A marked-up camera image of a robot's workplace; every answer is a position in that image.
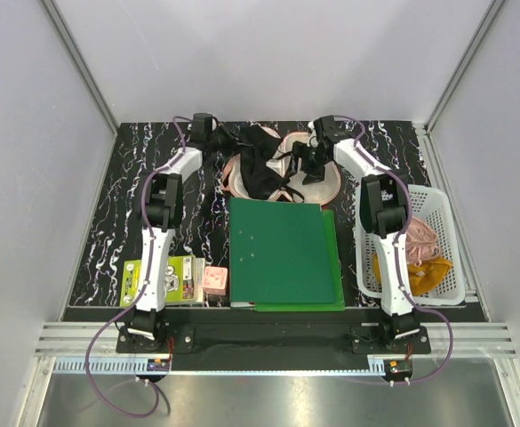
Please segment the pink floral mesh laundry bag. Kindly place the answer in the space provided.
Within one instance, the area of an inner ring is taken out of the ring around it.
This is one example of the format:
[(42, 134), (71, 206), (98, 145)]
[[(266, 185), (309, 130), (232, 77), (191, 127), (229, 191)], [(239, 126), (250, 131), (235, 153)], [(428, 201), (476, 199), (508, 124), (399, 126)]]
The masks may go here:
[[(261, 129), (264, 134), (278, 141), (275, 154), (266, 162), (268, 175), (274, 175), (275, 179), (281, 178), (284, 182), (278, 184), (273, 190), (269, 190), (272, 184), (265, 178), (258, 184), (250, 184), (253, 190), (266, 191), (268, 201), (326, 205), (337, 197), (340, 192), (341, 177), (334, 163), (329, 163), (324, 167), (324, 179), (322, 181), (305, 183), (304, 181), (308, 178), (307, 174), (301, 170), (295, 172), (291, 169), (292, 161), (290, 157), (284, 157), (292, 150), (294, 142), (307, 146), (309, 133), (293, 132), (280, 138), (279, 134), (271, 128), (262, 126)], [(225, 165), (220, 180), (220, 189), (230, 193), (233, 197), (260, 200), (259, 197), (253, 197), (244, 184), (244, 167), (241, 154), (234, 155)]]

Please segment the black bra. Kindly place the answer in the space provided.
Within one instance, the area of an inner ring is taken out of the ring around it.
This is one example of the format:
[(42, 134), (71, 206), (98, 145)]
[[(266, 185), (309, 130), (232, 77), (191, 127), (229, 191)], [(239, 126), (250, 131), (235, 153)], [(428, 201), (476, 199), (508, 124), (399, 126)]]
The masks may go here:
[(220, 188), (233, 197), (277, 201), (280, 197), (292, 203), (304, 203), (305, 197), (289, 186), (291, 179), (268, 166), (283, 142), (279, 134), (257, 123), (243, 125), (236, 138), (238, 153), (226, 163)]

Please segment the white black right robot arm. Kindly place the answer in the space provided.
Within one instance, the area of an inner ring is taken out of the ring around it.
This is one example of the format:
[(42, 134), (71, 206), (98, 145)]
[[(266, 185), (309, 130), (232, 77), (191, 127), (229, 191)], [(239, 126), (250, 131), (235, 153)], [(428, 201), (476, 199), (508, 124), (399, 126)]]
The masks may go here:
[(300, 165), (318, 171), (333, 161), (359, 181), (356, 219), (372, 238), (380, 271), (379, 342), (384, 350), (399, 352), (420, 331), (406, 261), (406, 231), (412, 219), (407, 183), (353, 138), (326, 138), (315, 147), (296, 141), (291, 159), (291, 172)]

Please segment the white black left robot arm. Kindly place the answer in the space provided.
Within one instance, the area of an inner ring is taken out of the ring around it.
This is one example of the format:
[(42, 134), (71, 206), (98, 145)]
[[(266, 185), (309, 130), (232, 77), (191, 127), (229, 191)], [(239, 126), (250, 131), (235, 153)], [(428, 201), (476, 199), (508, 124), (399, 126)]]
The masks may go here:
[(121, 341), (138, 344), (149, 352), (165, 346), (165, 271), (176, 229), (182, 222), (183, 183), (210, 155), (221, 151), (234, 153), (243, 145), (237, 133), (216, 121), (210, 129), (192, 124), (190, 138), (181, 141), (179, 151), (148, 174), (140, 189), (140, 282), (133, 302), (124, 310)]

